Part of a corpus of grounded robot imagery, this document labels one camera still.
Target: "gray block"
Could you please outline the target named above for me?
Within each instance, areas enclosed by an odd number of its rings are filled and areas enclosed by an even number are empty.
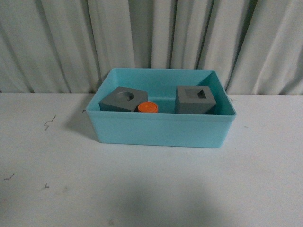
[[[177,86],[175,113],[213,114],[215,105],[208,86]]]
[[[117,87],[99,102],[99,106],[101,111],[134,112],[142,102],[147,102],[146,91]]]

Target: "scuff mark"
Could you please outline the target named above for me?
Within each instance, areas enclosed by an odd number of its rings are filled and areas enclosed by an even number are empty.
[[[47,122],[45,122],[45,124],[44,124],[44,126],[46,126],[46,129],[45,129],[45,131],[48,129],[48,127],[49,127],[49,125],[47,125],[47,123],[49,123],[49,122],[53,122],[54,121],[54,119],[55,119],[55,117],[53,117],[53,119],[51,120],[51,121],[47,121]]]
[[[15,174],[13,174],[12,176],[10,176],[10,178],[5,178],[4,180],[10,180]]]

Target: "circular hole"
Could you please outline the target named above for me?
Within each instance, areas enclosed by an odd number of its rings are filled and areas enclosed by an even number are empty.
[[[118,102],[126,102],[126,101],[131,101],[134,98],[133,93],[128,92],[128,91],[122,91],[116,94],[116,100]]]

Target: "curtain fold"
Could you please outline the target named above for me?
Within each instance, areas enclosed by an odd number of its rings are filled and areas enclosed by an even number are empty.
[[[0,1],[1,92],[95,92],[115,67],[215,70],[303,94],[302,0]]]
[[[303,1],[258,1],[228,92],[303,94]]]

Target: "white table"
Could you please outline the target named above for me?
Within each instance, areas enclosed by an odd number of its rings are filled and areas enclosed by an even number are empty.
[[[219,149],[99,143],[91,98],[0,94],[1,227],[303,226],[303,96],[230,96]]]

